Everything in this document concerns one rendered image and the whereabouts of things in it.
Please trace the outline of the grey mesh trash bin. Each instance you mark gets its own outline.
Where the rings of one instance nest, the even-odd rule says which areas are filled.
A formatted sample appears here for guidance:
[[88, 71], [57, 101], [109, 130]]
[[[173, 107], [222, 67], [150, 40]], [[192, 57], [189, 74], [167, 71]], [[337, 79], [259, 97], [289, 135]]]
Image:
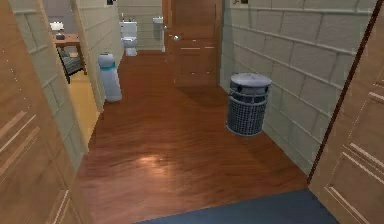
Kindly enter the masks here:
[[262, 131], [272, 80], [258, 73], [236, 73], [230, 78], [226, 127], [240, 136]]

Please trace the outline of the brown wooden room door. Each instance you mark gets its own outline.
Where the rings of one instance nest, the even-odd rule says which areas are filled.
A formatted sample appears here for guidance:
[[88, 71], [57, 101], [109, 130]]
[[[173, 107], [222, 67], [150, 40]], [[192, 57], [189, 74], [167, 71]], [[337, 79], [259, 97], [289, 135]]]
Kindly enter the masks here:
[[162, 0], [166, 55], [180, 87], [216, 86], [222, 0]]

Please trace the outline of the white vase with teal band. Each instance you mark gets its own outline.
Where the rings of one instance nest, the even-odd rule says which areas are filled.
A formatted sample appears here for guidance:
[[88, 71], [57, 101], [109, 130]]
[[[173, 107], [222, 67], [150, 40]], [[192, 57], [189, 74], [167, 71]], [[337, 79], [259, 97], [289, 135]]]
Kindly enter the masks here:
[[108, 102], [120, 101], [122, 99], [122, 93], [114, 56], [107, 52], [101, 53], [98, 56], [98, 64], [106, 100]]

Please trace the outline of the white toilet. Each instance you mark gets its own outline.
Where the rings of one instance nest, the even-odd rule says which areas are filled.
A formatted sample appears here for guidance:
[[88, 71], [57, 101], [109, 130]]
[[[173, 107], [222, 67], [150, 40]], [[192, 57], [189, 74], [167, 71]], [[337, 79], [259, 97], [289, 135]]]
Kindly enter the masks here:
[[121, 41], [127, 56], [137, 55], [137, 23], [132, 21], [120, 22]]

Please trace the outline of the brown wooden table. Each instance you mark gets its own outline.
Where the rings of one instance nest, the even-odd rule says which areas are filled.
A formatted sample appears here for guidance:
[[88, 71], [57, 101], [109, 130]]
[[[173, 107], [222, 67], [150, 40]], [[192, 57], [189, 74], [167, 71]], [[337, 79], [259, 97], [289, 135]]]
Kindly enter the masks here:
[[58, 40], [56, 36], [53, 35], [52, 40], [53, 43], [62, 50], [64, 50], [66, 47], [75, 47], [80, 58], [81, 66], [84, 70], [84, 74], [87, 74], [86, 64], [80, 44], [80, 38], [77, 34], [65, 34], [65, 38], [63, 40]]

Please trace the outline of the white table lamp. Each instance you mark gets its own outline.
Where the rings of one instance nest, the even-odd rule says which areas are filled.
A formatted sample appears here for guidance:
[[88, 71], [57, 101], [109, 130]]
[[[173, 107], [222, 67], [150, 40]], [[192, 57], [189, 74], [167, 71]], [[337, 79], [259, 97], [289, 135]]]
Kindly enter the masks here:
[[57, 40], [64, 40], [65, 35], [64, 35], [64, 24], [62, 22], [52, 22], [50, 24], [50, 27], [52, 31], [55, 34], [55, 38]]

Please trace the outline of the light wooden panelled door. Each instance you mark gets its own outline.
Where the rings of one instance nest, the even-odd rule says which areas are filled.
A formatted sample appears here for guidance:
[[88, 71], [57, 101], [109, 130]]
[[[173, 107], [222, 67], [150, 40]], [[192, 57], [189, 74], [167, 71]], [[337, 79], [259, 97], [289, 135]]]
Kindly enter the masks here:
[[39, 10], [0, 0], [0, 224], [92, 224], [17, 20], [27, 13]]
[[340, 224], [384, 224], [384, 0], [377, 0], [309, 189]]

